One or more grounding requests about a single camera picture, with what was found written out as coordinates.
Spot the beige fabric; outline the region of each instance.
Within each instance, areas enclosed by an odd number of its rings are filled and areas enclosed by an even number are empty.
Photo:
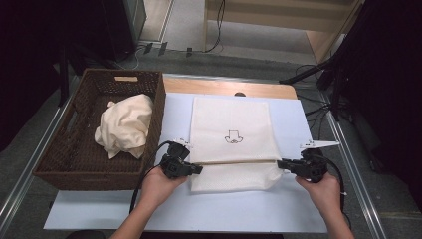
[[[195,98],[190,142],[190,162],[204,166],[194,192],[265,190],[282,177],[267,102]]]
[[[96,129],[95,141],[108,152],[108,158],[126,151],[140,158],[144,151],[152,115],[152,100],[138,95],[124,101],[108,103],[100,126]]]

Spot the cable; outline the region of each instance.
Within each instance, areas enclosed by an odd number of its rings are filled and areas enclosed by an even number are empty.
[[[209,53],[209,52],[211,52],[212,50],[214,50],[217,46],[218,46],[218,44],[220,43],[220,40],[221,40],[221,24],[223,23],[223,18],[224,18],[224,11],[225,11],[225,9],[226,9],[226,0],[223,0],[223,1],[221,1],[221,4],[220,4],[220,8],[218,9],[218,14],[217,14],[217,27],[218,27],[218,37],[217,37],[217,41],[215,42],[215,44],[214,44],[214,46],[211,48],[211,49],[209,49],[209,50],[206,50],[204,53]]]
[[[328,112],[329,112],[329,110],[324,110],[324,111],[321,111],[321,112],[319,112],[319,113],[316,115],[316,117],[315,117],[313,120],[310,120],[310,121],[313,121],[313,122],[314,122],[314,123],[313,123],[313,125],[310,127],[310,130],[314,128],[314,126],[315,126],[315,125],[316,125],[316,123],[317,123],[317,120],[322,120]]]
[[[137,53],[142,49],[143,48],[137,48],[136,51],[134,52],[134,56],[136,57],[136,66],[134,68],[127,69],[127,68],[124,68],[123,66],[119,65],[118,62],[114,62],[114,63],[123,70],[134,70],[134,69],[136,69],[139,66],[139,58],[137,57]]]
[[[350,218],[347,216],[347,214],[345,214],[344,212],[341,212],[343,215],[344,215],[344,217],[347,219],[347,222],[348,222],[348,228],[350,229],[350,231],[351,231],[351,221],[350,221]]]
[[[299,94],[297,94],[297,96],[298,96],[299,98],[303,98],[303,99],[308,100],[308,101],[310,101],[310,102],[327,104],[327,102],[323,102],[323,101],[319,101],[319,100],[314,100],[314,99],[307,98],[307,97],[304,97],[304,96],[299,95]]]
[[[325,119],[326,114],[328,114],[328,112],[329,112],[329,111],[326,111],[326,112],[322,115],[322,117],[320,118],[320,121],[319,121],[319,130],[318,130],[318,133],[317,133],[317,138],[316,138],[316,140],[320,140],[320,132],[321,132],[321,129],[322,129],[322,123],[323,123],[323,120]]]
[[[318,157],[318,158],[322,158],[322,159],[326,160],[326,163],[328,163],[332,168],[334,168],[335,172],[337,173],[338,181],[339,181],[339,184],[340,184],[340,209],[341,209],[341,212],[342,212],[343,208],[344,208],[344,196],[346,195],[346,193],[344,191],[344,181],[343,181],[340,169],[337,167],[337,165],[335,165],[335,163],[333,161],[331,161],[331,159],[329,159],[325,156],[321,156],[321,155],[318,155],[318,154],[310,154],[310,156]]]
[[[301,66],[299,66],[299,67],[296,68],[296,70],[295,70],[295,76],[298,75],[298,69],[303,68],[303,67],[316,67],[317,69],[319,69],[320,71],[322,71],[322,69],[319,68],[317,65],[305,64],[305,65],[301,65]],[[318,80],[317,73],[314,73],[314,77],[316,77],[316,79]]]
[[[155,156],[156,156],[156,154],[158,153],[158,151],[164,146],[164,145],[166,145],[166,144],[168,144],[168,143],[172,143],[172,141],[164,141],[162,144],[160,144],[159,146],[158,146],[158,148],[155,150],[155,152],[154,152],[154,154],[151,156],[151,158],[149,158],[149,160],[152,160],[153,158],[155,158]],[[156,164],[155,166],[152,166],[149,170],[143,170],[141,173],[140,173],[140,176],[139,176],[139,181],[137,182],[137,185],[136,185],[136,187],[134,188],[134,190],[133,190],[133,194],[132,194],[132,198],[131,198],[131,201],[130,201],[130,209],[129,209],[129,213],[131,213],[131,211],[133,210],[133,208],[134,208],[134,204],[135,204],[135,202],[136,202],[136,197],[137,197],[137,193],[138,193],[138,191],[139,191],[139,188],[140,188],[140,185],[142,185],[142,182],[143,182],[143,179],[145,179],[145,177],[146,177],[146,175],[148,175],[148,173],[152,170],[152,169],[154,169],[155,167],[157,167],[157,166],[159,166],[159,165],[161,165],[161,162],[160,163],[158,163],[158,164]]]
[[[205,50],[205,51],[191,51],[190,53],[205,53],[205,54],[209,54],[211,51],[213,51],[218,45],[221,45],[221,25],[223,23],[223,18],[224,18],[224,12],[226,9],[226,0],[221,1],[220,7],[218,9],[218,14],[217,14],[217,28],[218,28],[218,37],[216,42],[214,43],[214,46],[211,49]],[[224,50],[224,46],[221,45],[221,50],[218,53],[221,53]],[[165,50],[168,52],[180,52],[180,53],[188,53],[188,51],[184,51],[184,50]]]

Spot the printed logo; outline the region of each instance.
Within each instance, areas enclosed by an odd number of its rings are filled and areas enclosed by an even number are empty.
[[[239,132],[237,130],[229,130],[229,135],[224,138],[226,138],[228,143],[238,143],[243,140],[243,138],[239,136]]]

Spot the metal rail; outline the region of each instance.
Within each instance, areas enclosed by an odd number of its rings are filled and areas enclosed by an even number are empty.
[[[72,89],[74,89],[75,86],[77,85],[77,79],[78,79],[77,77],[74,77],[72,79],[72,82],[71,82]],[[27,165],[22,171],[12,191],[9,193],[4,204],[2,205],[1,211],[0,211],[0,238],[4,238],[4,236],[6,235],[7,229],[9,228],[13,218],[15,217],[15,214],[18,211],[19,206],[24,200],[25,195],[29,187],[31,186],[31,183],[34,180],[34,176],[32,175],[32,170],[34,169],[35,165],[37,165],[37,162],[40,159],[41,154],[43,153],[45,147],[47,146],[47,143],[49,142],[54,131],[56,130],[68,104],[69,104],[69,99],[65,102],[65,104],[61,108],[57,108],[56,113],[53,116],[53,119],[51,120],[46,131],[44,132],[43,137],[41,138],[40,142],[35,148],[31,158],[28,160]]]
[[[320,98],[329,103],[329,97],[320,93]],[[335,139],[340,142],[340,153],[344,161],[347,173],[350,176],[351,183],[353,185],[354,191],[356,192],[357,199],[359,200],[360,207],[362,208],[363,215],[365,216],[366,222],[368,224],[369,230],[372,234],[372,238],[384,239],[387,238],[384,228],[382,227],[381,221],[378,216],[378,212],[369,196],[368,191],[366,190],[365,183],[359,173],[357,165],[355,163],[353,154],[350,147],[348,146],[347,140],[344,136],[344,133],[341,129],[340,124],[334,119],[334,116],[331,113],[327,114],[329,125],[331,126],[332,132],[335,136]]]

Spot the brown woven basket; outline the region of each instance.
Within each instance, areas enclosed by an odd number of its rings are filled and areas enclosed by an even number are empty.
[[[134,78],[136,82],[117,81]],[[154,107],[141,160],[128,152],[108,159],[94,141],[101,114],[109,101],[146,94]],[[130,190],[141,172],[154,163],[161,135],[165,89],[159,72],[85,70],[60,126],[44,150],[33,174],[60,190]]]

